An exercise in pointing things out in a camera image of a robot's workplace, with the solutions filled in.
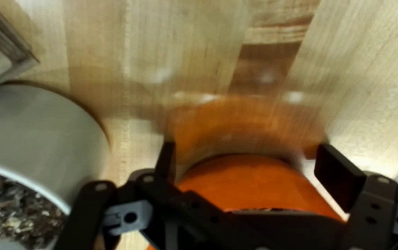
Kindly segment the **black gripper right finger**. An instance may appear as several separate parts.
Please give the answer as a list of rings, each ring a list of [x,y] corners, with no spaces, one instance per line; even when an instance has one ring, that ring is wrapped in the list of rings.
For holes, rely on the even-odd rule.
[[[366,181],[366,174],[328,143],[317,149],[314,177],[343,213],[353,209]]]

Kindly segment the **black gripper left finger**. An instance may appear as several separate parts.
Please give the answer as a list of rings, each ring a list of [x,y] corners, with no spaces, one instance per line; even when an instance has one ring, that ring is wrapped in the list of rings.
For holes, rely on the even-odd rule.
[[[175,143],[164,142],[155,162],[155,174],[161,178],[171,180],[174,177]]]

